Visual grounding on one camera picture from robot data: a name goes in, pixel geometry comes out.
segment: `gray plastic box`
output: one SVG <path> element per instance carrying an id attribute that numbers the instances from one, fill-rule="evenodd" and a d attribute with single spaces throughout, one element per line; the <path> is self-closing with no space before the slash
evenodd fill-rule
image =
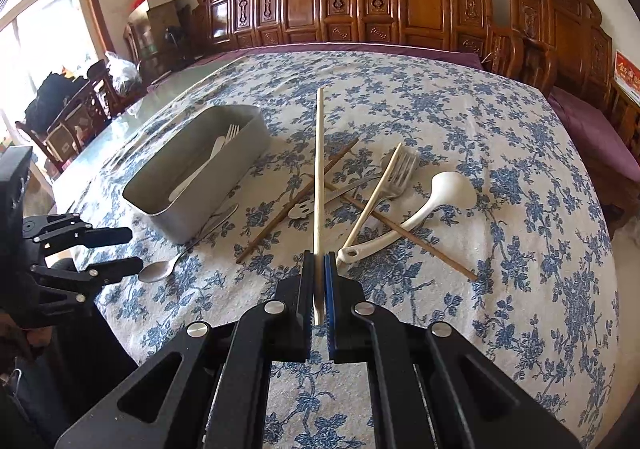
<path id="1" fill-rule="evenodd" d="M 241 126 L 236 137 L 170 202 L 171 191 L 209 159 L 216 138 L 226 136 L 230 124 Z M 166 238 L 186 243 L 267 150 L 269 141 L 257 106 L 212 106 L 162 146 L 129 181 L 122 196 Z"/>

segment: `light wooden chopstick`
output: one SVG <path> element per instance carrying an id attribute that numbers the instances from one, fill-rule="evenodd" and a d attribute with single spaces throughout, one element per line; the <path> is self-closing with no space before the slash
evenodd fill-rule
<path id="1" fill-rule="evenodd" d="M 391 161 L 389 161 L 389 165 L 386 166 L 386 169 L 384 174 L 382 175 L 382 178 L 376 185 L 376 188 L 373 190 L 373 194 L 371 195 L 371 198 L 369 198 L 367 205 L 364 206 L 364 209 L 362 210 L 362 213 L 360 213 L 360 216 L 356 220 L 356 223 L 353 226 L 353 229 L 351 229 L 349 236 L 347 236 L 347 239 L 345 240 L 344 245 L 342 246 L 343 249 L 346 249 L 347 247 L 351 247 L 353 245 L 353 242 L 358 237 L 358 232 L 360 232 L 360 229 L 362 228 L 364 222 L 367 221 L 367 218 L 369 218 L 369 215 L 371 214 L 372 210 L 375 209 L 376 205 L 378 204 L 378 197 L 380 195 L 380 191 L 382 191 L 382 188 L 386 184 L 386 181 L 389 179 L 389 177 L 391 176 L 391 173 L 396 167 L 396 163 L 398 162 L 398 158 L 400 156 L 401 150 L 402 150 L 402 142 L 399 142 L 398 145 L 396 146 L 396 150 L 394 151 L 393 156 L 391 157 Z"/>
<path id="2" fill-rule="evenodd" d="M 337 187 L 335 187 L 335 185 L 330 184 L 329 182 L 325 182 L 324 186 L 329 191 L 335 191 L 337 189 Z M 350 203 L 351 205 L 356 206 L 358 209 L 364 209 L 366 207 L 365 204 L 363 204 L 362 202 L 357 201 L 355 198 L 353 198 L 353 197 L 351 197 L 351 196 L 349 196 L 347 194 L 341 195 L 340 198 L 342 198 L 344 201 Z M 444 254 L 444 253 L 440 252 L 438 249 L 436 249 L 432 245 L 428 244 L 426 241 L 423 241 L 423 239 L 418 238 L 418 236 L 414 235 L 414 233 L 412 233 L 411 231 L 407 231 L 406 229 L 402 229 L 402 227 L 399 224 L 397 224 L 396 222 L 390 220 L 389 218 L 387 218 L 383 214 L 380 214 L 377 211 L 373 211 L 371 213 L 371 216 L 373 216 L 374 218 L 380 220 L 382 223 L 384 223 L 390 229 L 395 230 L 395 232 L 398 233 L 399 235 L 404 236 L 404 238 L 408 239 L 409 241 L 414 242 L 416 245 L 418 245 L 419 247 L 421 247 L 425 251 L 431 252 L 431 254 L 433 254 L 435 257 L 437 257 L 437 259 L 440 259 L 441 261 L 446 263 L 449 267 L 451 267 L 454 270 L 457 270 L 459 273 L 461 273 L 462 275 L 464 275 L 465 277 L 467 277 L 471 281 L 477 281 L 478 280 L 478 276 L 476 276 L 473 272 L 468 270 L 466 267 L 463 267 L 457 261 L 455 261 L 454 259 L 451 259 L 447 254 Z"/>
<path id="3" fill-rule="evenodd" d="M 335 154 L 335 156 L 333 158 L 331 158 L 329 160 L 329 162 L 327 162 L 327 164 L 325 164 L 324 166 L 324 172 L 327 173 L 333 166 L 335 166 L 340 159 L 347 154 L 347 152 L 357 144 L 358 142 L 358 138 L 356 137 L 355 139 L 351 140 L 350 143 L 348 143 L 347 145 L 345 145 L 338 153 Z M 246 248 L 244 249 L 244 251 L 242 251 L 240 253 L 240 255 L 238 255 L 238 257 L 236 257 L 236 263 L 241 263 L 243 259 L 245 259 L 247 257 L 247 255 L 249 255 L 251 252 L 253 252 L 253 250 L 258 246 L 258 244 L 267 237 L 267 235 L 273 231 L 276 226 L 282 222 L 287 214 L 289 213 L 289 211 L 291 209 L 293 209 L 294 206 L 296 206 L 312 189 L 314 188 L 314 179 L 311 179 L 308 184 L 305 185 L 305 187 L 303 187 L 298 194 L 296 194 L 296 196 L 293 198 L 293 200 L 291 200 L 289 203 L 287 203 L 282 210 L 273 218 L 273 220 L 271 220 L 267 225 L 265 225 L 264 229 L 260 231 L 260 233 L 258 233 L 257 236 L 255 236 L 254 239 L 252 239 L 252 241 L 249 243 L 249 245 L 246 246 Z"/>
<path id="4" fill-rule="evenodd" d="M 316 175 L 314 183 L 314 321 L 324 322 L 324 89 L 318 89 L 316 102 Z"/>

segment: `white plastic bag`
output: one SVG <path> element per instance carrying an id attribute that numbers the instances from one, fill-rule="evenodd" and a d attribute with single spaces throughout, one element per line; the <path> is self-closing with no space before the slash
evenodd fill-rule
<path id="1" fill-rule="evenodd" d="M 107 68 L 111 75 L 111 82 L 118 95 L 124 97 L 134 87 L 142 84 L 140 72 L 131 61 L 127 61 L 113 52 L 106 52 L 105 55 L 109 60 Z"/>

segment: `poster with chinese characters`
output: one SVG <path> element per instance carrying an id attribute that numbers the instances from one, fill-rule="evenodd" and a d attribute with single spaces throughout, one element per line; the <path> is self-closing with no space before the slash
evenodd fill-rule
<path id="1" fill-rule="evenodd" d="M 640 70 L 616 51 L 615 78 L 620 87 L 640 106 Z"/>

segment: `tablecloth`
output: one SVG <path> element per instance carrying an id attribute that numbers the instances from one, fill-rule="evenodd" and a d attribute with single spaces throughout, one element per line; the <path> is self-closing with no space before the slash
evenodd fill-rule
<path id="1" fill-rule="evenodd" d="M 234 257 L 306 184 L 313 172 L 316 89 L 324 87 L 325 153 L 360 142 L 327 175 L 336 185 L 376 172 L 399 141 L 420 168 L 400 198 L 382 204 L 401 221 L 422 206 L 431 177 L 455 170 L 478 192 L 470 211 L 444 206 L 415 233 L 478 275 L 470 283 L 405 239 L 348 267 L 367 299 L 400 320 L 451 323 L 584 445 L 597 433 L 614 371 L 618 296 L 602 211 L 574 145 L 536 89 L 500 76 L 423 58 L 364 52 L 243 57 L 161 110 L 110 159 L 72 209 L 94 226 L 129 226 L 126 245 L 79 249 L 88 263 L 138 255 L 145 263 L 178 250 L 122 199 L 135 172 L 210 105 L 262 108 L 272 136 L 230 194 L 236 212 L 166 281 L 135 276 L 107 286 L 97 304 L 138 362 L 196 319 L 237 320 L 300 273 L 312 246 L 310 221 L 285 220 L 247 260 Z M 357 193 L 368 198 L 373 184 Z M 337 251 L 359 211 L 326 206 L 326 247 Z M 369 219 L 358 241 L 380 234 Z M 311 359 L 274 363 L 266 447 L 374 447 L 364 365 L 328 361 L 323 327 Z"/>

